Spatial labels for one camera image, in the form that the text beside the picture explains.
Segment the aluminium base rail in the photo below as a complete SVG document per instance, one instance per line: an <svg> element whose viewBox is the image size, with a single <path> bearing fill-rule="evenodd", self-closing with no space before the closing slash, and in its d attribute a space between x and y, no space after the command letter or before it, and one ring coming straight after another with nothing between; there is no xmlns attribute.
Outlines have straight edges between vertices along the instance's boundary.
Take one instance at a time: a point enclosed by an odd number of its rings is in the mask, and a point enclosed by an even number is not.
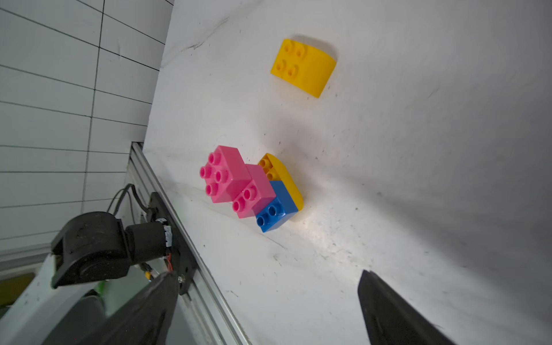
<svg viewBox="0 0 552 345"><path fill-rule="evenodd" d="M146 205L143 221L165 218L172 227L172 268L181 294L168 331L168 344L250 344L209 269L201 259L168 195L149 165L142 144L134 142L128 165L130 181Z"/></svg>

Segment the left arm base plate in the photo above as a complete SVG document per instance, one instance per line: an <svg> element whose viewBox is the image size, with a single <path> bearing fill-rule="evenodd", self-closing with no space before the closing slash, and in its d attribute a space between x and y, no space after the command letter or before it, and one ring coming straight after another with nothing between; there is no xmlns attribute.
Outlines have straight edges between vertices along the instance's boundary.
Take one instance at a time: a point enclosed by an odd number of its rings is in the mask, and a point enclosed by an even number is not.
<svg viewBox="0 0 552 345"><path fill-rule="evenodd" d="M180 295L185 295L191 287L193 276L198 270L198 263L187 240L184 237L183 226L175 215L172 206L165 201L159 192L150 194L148 221L157 221L166 227L170 227L171 246L168 247L166 263L170 263L172 271L176 272L180 285Z"/></svg>

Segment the yellow curved lego piece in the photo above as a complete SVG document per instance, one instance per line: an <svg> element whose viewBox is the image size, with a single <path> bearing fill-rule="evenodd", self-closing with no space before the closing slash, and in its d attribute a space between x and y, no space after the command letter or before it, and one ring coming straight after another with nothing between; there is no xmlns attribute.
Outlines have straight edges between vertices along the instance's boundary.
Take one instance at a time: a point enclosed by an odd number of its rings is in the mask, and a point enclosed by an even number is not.
<svg viewBox="0 0 552 345"><path fill-rule="evenodd" d="M335 67L336 61L324 51L285 39L270 73L319 98Z"/></svg>

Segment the yellow long lego brick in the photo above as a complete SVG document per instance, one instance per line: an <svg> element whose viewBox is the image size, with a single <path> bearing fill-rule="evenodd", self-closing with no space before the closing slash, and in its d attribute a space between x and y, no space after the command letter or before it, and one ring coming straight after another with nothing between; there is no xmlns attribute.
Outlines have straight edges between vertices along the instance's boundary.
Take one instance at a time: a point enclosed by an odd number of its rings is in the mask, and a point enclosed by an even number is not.
<svg viewBox="0 0 552 345"><path fill-rule="evenodd" d="M299 211L303 210L304 200L286 166L276 156L267 153L258 162L269 181L282 181Z"/></svg>

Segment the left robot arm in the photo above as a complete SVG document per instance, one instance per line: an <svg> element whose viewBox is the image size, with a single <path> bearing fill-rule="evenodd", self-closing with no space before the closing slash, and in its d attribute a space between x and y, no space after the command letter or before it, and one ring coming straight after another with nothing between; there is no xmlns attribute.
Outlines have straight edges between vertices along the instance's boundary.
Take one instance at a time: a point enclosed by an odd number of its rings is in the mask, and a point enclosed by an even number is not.
<svg viewBox="0 0 552 345"><path fill-rule="evenodd" d="M54 238L40 274L1 319L2 344L165 344L178 299L176 273L160 273L116 313L79 310L96 283L164 258L173 243L166 220L124 227L108 212L70 220Z"/></svg>

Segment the blue lego brick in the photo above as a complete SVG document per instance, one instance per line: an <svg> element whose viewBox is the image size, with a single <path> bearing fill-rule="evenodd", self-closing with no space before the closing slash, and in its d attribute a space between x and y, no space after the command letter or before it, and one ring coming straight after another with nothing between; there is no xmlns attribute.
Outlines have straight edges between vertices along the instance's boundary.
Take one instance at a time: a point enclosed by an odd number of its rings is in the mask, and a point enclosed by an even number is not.
<svg viewBox="0 0 552 345"><path fill-rule="evenodd" d="M272 181L276 197L256 215L263 233L279 228L298 212L298 208L282 181Z"/></svg>

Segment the pink lego brick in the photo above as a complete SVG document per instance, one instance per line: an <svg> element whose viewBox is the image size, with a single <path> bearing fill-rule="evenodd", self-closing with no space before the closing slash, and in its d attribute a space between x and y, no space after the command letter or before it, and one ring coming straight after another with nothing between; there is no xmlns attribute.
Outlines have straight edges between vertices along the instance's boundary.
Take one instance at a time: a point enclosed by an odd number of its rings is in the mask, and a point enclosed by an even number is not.
<svg viewBox="0 0 552 345"><path fill-rule="evenodd" d="M222 145L209 154L200 176L206 195L215 204L233 201L252 180L238 149Z"/></svg>
<svg viewBox="0 0 552 345"><path fill-rule="evenodd" d="M261 166L246 164L246 168L252 179L232 201L233 211L239 219L256 216L276 197Z"/></svg>

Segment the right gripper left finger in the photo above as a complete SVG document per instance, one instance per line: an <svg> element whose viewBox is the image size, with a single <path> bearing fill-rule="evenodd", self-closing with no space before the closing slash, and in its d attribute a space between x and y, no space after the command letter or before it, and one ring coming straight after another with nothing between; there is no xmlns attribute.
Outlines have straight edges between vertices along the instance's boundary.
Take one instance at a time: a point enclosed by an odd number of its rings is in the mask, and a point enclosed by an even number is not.
<svg viewBox="0 0 552 345"><path fill-rule="evenodd" d="M165 344L178 297L178 276L161 273L80 343Z"/></svg>

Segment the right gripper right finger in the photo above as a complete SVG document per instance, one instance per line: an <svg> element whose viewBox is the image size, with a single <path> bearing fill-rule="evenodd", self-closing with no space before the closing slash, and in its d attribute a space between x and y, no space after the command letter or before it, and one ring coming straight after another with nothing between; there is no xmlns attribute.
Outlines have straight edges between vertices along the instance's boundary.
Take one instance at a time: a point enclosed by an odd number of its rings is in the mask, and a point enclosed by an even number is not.
<svg viewBox="0 0 552 345"><path fill-rule="evenodd" d="M376 273L363 271L357 292L371 344L454 344Z"/></svg>

